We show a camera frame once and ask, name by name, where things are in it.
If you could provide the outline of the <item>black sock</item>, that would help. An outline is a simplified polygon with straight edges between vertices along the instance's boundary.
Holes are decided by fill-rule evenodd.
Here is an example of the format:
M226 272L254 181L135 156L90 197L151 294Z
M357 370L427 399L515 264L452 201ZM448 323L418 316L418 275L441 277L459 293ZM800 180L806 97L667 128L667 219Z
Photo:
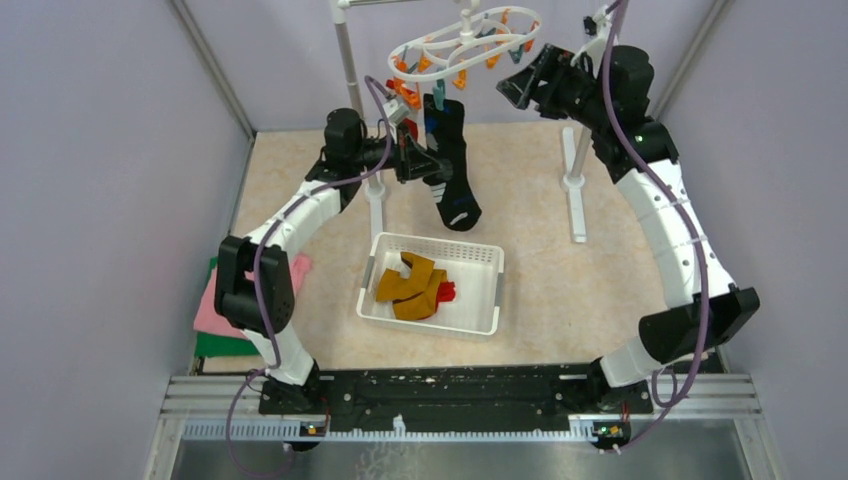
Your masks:
M464 136L465 107L445 99L439 109L432 94L424 95L425 139L428 151L450 165L448 178L425 177L443 225L452 231L471 230L482 215L469 183L467 143Z

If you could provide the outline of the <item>white plastic clip hanger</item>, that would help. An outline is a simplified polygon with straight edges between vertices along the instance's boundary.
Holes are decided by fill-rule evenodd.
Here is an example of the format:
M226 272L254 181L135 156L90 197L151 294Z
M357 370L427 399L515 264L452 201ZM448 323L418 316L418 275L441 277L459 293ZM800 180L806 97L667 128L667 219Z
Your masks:
M457 22L396 47L387 60L390 74L404 82L435 83L458 79L480 64L492 69L503 57L521 59L542 26L541 14L530 8L481 10L472 1Z

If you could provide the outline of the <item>mustard yellow sock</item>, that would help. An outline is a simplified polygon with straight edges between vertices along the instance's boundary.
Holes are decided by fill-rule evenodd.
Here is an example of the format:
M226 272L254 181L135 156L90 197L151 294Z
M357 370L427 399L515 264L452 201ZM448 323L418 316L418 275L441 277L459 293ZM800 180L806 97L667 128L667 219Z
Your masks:
M406 251L400 257L409 272L403 276L398 270L386 269L377 284L378 302L407 300L426 292L432 283L440 282L434 261Z
M445 283L448 283L447 272L443 269L434 270L420 293L392 302L395 318L403 321L420 321L433 316L438 310L440 290Z

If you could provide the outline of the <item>red snowflake sock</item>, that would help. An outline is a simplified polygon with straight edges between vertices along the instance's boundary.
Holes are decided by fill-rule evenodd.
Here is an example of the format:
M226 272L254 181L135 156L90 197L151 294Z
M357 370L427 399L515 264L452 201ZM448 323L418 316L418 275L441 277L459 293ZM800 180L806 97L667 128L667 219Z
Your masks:
M418 141L418 125L417 125L417 123L410 118L405 118L402 122L402 125L407 130L410 138L413 141L417 142Z
M453 302L456 298L456 286L454 282L441 282L436 295L436 306L442 303Z

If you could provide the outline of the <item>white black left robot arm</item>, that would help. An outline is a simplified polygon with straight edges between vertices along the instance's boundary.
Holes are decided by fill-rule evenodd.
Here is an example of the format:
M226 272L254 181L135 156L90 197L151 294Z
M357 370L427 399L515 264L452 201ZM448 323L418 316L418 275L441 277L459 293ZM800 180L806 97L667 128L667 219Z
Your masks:
M219 246L214 310L254 345L265 362L260 374L285 384L283 401L297 413L317 407L321 388L309 379L316 362L290 324L292 260L347 208L366 174L386 169L399 181L448 179L453 173L450 162L422 147L406 124L370 137L356 110L333 110L319 158L292 199L249 234L228 236Z

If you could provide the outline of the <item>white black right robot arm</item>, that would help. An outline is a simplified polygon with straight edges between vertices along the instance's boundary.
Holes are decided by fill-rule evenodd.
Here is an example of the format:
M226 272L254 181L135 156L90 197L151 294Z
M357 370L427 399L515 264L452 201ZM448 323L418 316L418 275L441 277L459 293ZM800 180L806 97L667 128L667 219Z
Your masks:
M647 113L654 68L634 46L615 46L609 87L624 135L605 108L600 64L547 44L518 73L497 84L516 108L543 118L573 119L591 134L596 157L631 206L657 263L665 310L643 317L624 346L590 365L586 397L612 412L627 388L698 346L732 339L759 310L752 287L741 288L709 244L684 186L679 153L668 129Z

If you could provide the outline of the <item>orange clothespin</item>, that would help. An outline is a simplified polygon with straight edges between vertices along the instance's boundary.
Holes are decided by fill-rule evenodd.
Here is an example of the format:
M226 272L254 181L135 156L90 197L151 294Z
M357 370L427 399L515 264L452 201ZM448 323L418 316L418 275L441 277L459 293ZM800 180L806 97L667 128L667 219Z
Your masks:
M422 108L422 98L419 83L410 83L398 77L392 79L392 89L412 110Z

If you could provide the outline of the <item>teal clothespin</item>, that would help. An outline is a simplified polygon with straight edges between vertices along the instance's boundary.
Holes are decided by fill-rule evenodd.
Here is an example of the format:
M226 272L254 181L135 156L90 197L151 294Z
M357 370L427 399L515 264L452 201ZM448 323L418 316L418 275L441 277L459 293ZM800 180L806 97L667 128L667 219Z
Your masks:
M443 78L438 79L432 88L433 104L438 111L445 110L446 85Z

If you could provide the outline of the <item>white metal drying rack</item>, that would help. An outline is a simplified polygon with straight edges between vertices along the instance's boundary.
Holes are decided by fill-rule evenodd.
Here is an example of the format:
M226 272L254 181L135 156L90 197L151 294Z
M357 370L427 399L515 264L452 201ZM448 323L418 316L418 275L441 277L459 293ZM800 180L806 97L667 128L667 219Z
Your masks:
M472 1L460 1L461 9L468 6ZM335 25L336 37L342 59L345 80L352 107L359 114L364 113L361 98L360 84L355 70L355 61L352 53L352 45L347 28L346 11L355 6L364 6L364 1L331 1L329 3ZM589 148L590 134L584 128L579 136L576 136L572 128L562 131L562 145L564 147L565 174L562 177L562 187L568 195L569 221L572 240L582 244L588 241L588 231L585 219L583 202L583 188L585 177L583 168Z

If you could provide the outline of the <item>white plastic basket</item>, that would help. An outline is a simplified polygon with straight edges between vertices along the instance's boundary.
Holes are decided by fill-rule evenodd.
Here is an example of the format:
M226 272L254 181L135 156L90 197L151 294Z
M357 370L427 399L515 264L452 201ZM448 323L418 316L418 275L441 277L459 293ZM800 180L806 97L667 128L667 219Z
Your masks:
M427 319L398 320L389 303L376 299L380 276L387 269L401 269L403 252L432 260L457 288L456 298ZM383 232L373 241L356 311L383 328L482 341L498 328L503 276L504 251L498 246Z

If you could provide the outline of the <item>pink cloth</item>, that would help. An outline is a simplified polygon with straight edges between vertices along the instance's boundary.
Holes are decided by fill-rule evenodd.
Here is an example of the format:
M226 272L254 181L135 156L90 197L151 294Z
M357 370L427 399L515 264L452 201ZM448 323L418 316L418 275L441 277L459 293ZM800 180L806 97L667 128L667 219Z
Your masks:
M208 282L195 315L193 328L195 331L205 334L246 340L246 337L240 330L232 327L223 316L215 312L214 294L217 261L218 259L216 257L210 259ZM295 294L299 293L312 267L313 262L309 256L305 254L297 254L295 256L290 265L292 286Z

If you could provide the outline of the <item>green cloth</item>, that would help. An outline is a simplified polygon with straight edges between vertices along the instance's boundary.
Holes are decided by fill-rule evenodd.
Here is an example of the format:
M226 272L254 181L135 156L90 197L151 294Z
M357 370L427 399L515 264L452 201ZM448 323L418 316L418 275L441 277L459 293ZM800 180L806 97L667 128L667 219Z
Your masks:
M209 263L207 267L206 280L208 282ZM246 357L255 356L258 354L257 349L253 344L246 340L239 340L229 337L221 337L201 332L196 333L196 345L194 355L196 357Z

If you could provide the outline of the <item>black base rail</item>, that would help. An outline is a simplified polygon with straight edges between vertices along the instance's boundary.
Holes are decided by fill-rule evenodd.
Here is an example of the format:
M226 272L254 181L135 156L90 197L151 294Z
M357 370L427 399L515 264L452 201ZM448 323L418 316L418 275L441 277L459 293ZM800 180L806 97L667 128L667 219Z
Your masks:
M316 415L333 433L564 432L570 416L650 414L646 381L608 387L593 364L370 370L315 368L305 385L263 382L258 411Z

